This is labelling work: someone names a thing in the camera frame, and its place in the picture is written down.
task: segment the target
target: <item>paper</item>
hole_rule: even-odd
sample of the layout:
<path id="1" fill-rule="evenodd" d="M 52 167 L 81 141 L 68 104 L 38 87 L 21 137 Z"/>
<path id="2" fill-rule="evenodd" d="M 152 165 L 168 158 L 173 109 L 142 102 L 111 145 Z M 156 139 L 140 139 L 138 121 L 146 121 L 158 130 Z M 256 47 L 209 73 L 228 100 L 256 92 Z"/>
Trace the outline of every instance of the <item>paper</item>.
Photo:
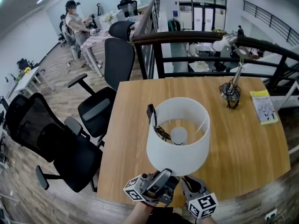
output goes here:
<path id="1" fill-rule="evenodd" d="M 250 95 L 261 125 L 278 122 L 277 114 L 267 90 L 251 91 Z"/>

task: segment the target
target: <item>desk lamp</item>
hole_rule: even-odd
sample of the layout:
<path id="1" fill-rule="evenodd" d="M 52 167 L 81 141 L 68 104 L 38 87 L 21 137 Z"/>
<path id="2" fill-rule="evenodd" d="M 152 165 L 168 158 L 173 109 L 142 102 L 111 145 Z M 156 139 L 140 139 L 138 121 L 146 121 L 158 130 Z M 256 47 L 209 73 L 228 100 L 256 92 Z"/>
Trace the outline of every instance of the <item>desk lamp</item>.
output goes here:
<path id="1" fill-rule="evenodd" d="M 229 83 L 224 83 L 219 87 L 221 96 L 228 102 L 228 109 L 235 109 L 239 105 L 241 89 L 238 86 L 238 81 L 241 72 L 244 70 L 244 57 L 239 48 L 235 45 L 238 40 L 238 36 L 234 34 L 226 34 L 223 36 L 221 41 L 216 41 L 213 43 L 213 48 L 216 51 L 222 51 L 224 47 L 234 47 L 236 53 L 240 57 L 239 68 L 234 76 L 234 78 Z"/>
<path id="2" fill-rule="evenodd" d="M 151 164 L 160 172 L 170 169 L 172 176 L 184 176 L 199 169 L 209 153 L 210 117 L 206 109 L 190 98 L 171 98 L 162 102 L 156 109 L 148 110 L 149 135 L 147 155 Z M 175 127 L 167 134 L 160 125 L 170 120 L 187 120 L 204 131 L 202 138 L 192 144 L 187 143 L 187 131 Z"/>

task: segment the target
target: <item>wooden handrail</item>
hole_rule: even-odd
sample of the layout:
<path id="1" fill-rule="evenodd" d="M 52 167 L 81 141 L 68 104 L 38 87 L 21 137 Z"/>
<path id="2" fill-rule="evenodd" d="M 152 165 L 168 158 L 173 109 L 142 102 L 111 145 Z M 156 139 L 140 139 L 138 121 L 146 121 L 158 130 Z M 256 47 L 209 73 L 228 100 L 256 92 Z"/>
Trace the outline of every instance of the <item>wooden handrail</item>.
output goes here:
<path id="1" fill-rule="evenodd" d="M 139 35 L 141 35 L 141 34 L 144 34 L 144 31 L 145 31 L 146 25 L 147 25 L 147 23 L 148 23 L 148 21 L 149 21 L 150 14 L 151 14 L 151 12 L 152 12 L 152 8 L 153 8 L 153 6 L 154 6 L 155 1 L 156 1 L 156 0 L 152 0 L 152 1 L 150 2 L 149 6 L 147 7 L 147 9 L 146 9 L 146 11 L 145 11 L 145 13 L 144 13 L 144 15 L 143 15 L 143 17 L 142 17 L 142 19 L 141 19 L 141 21 L 140 21 L 138 27 L 137 27 L 137 29 L 136 29 L 136 31 L 135 31 L 133 37 L 132 37 L 132 42 L 134 42 L 134 39 L 135 39 L 137 36 L 139 36 Z"/>
<path id="2" fill-rule="evenodd" d="M 200 31 L 158 32 L 136 36 L 133 43 L 149 45 L 153 43 L 215 42 L 221 40 L 224 34 L 225 33 Z M 238 36 L 237 45 L 266 50 L 299 61 L 299 55 L 296 53 L 267 41 Z"/>

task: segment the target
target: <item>door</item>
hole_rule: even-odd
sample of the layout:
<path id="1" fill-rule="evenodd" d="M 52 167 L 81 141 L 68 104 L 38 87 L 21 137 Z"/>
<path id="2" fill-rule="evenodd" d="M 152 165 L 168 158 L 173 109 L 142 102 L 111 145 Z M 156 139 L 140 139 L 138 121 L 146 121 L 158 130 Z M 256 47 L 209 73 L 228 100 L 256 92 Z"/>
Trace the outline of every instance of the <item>door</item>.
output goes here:
<path id="1" fill-rule="evenodd" d="M 213 9 L 205 7 L 194 8 L 194 31 L 212 30 L 213 23 Z"/>
<path id="2" fill-rule="evenodd" d="M 205 27 L 205 32 L 210 32 L 212 30 L 212 23 L 213 23 L 213 9 L 212 8 L 205 8 L 205 17 L 203 18 Z"/>

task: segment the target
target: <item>staircase railing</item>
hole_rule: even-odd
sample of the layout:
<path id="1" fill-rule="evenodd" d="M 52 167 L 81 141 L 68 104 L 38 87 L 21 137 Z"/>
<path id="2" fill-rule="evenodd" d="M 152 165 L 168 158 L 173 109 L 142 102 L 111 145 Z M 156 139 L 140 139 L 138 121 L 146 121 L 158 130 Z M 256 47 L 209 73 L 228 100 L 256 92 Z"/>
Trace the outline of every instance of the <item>staircase railing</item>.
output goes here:
<path id="1" fill-rule="evenodd" d="M 155 60 L 157 65 L 158 78 L 167 77 L 208 77 L 208 76 L 234 76 L 234 72 L 177 72 L 177 73 L 165 73 L 164 63 L 169 62 L 195 62 L 195 61 L 206 61 L 206 62 L 233 62 L 238 63 L 238 58 L 231 57 L 194 57 L 194 56 L 184 56 L 184 57 L 163 57 L 162 54 L 162 43 L 189 43 L 189 42 L 215 42 L 222 39 L 224 33 L 216 32 L 197 32 L 197 31 L 172 31 L 172 32 L 160 32 L 153 34 L 143 34 L 135 37 L 135 46 L 149 45 L 152 44 L 155 54 Z M 237 46 L 244 46 L 250 48 L 256 48 L 260 50 L 269 51 L 281 55 L 279 64 L 258 61 L 254 59 L 245 59 L 244 63 L 258 64 L 262 66 L 275 67 L 276 70 L 273 75 L 266 74 L 256 74 L 256 73 L 242 73 L 242 77 L 260 77 L 268 78 L 269 82 L 266 84 L 267 89 L 271 95 L 275 95 L 275 90 L 277 88 L 283 88 L 283 85 L 278 85 L 281 80 L 292 81 L 295 79 L 285 76 L 285 72 L 290 70 L 299 73 L 299 69 L 288 67 L 286 65 L 287 58 L 291 58 L 299 62 L 299 55 L 296 53 L 282 48 L 278 45 L 274 45 L 270 42 L 261 41 L 249 37 L 238 36 Z"/>
<path id="2" fill-rule="evenodd" d="M 274 29 L 277 33 L 279 33 L 290 45 L 296 46 L 299 44 L 299 34 L 295 32 L 285 22 L 283 22 L 273 14 L 267 12 L 266 10 L 245 0 L 243 1 L 244 11 L 250 13 L 254 17 L 266 23 L 270 28 Z"/>
<path id="3" fill-rule="evenodd" d="M 158 20 L 160 11 L 160 0 L 152 0 L 146 9 L 142 20 L 140 21 L 137 30 L 135 31 L 132 42 L 138 39 L 143 34 L 152 34 L 158 30 Z M 135 44 L 138 61 L 140 64 L 141 73 L 144 79 L 151 79 L 154 76 L 154 50 L 152 44 L 139 45 Z"/>
<path id="4" fill-rule="evenodd" d="M 199 32 L 199 31 L 171 31 L 171 32 L 157 32 L 158 18 L 159 18 L 160 0 L 152 0 L 148 6 L 133 38 L 132 42 L 135 45 L 136 53 L 144 79 L 152 79 L 154 68 L 156 65 L 158 78 L 167 77 L 208 77 L 208 76 L 234 76 L 234 72 L 175 72 L 165 73 L 164 63 L 171 62 L 232 62 L 239 63 L 238 58 L 231 57 L 215 57 L 215 56 L 183 56 L 183 57 L 164 57 L 162 53 L 163 43 L 190 43 L 190 42 L 210 42 L 219 41 L 225 33 L 216 32 Z M 292 36 L 289 35 L 289 41 L 292 41 Z M 269 51 L 271 53 L 281 55 L 279 63 L 263 62 L 254 59 L 245 59 L 244 63 L 258 64 L 262 66 L 274 67 L 273 75 L 256 74 L 256 73 L 242 73 L 243 77 L 260 77 L 267 78 L 265 84 L 271 95 L 281 94 L 282 90 L 289 90 L 290 85 L 294 83 L 295 79 L 288 76 L 288 71 L 298 72 L 296 67 L 288 67 L 286 65 L 287 58 L 299 62 L 299 55 L 296 53 L 274 45 L 270 42 L 261 41 L 245 36 L 238 36 L 237 46 L 248 48 L 256 48 L 259 50 Z M 279 85 L 282 80 L 289 81 L 286 86 Z"/>

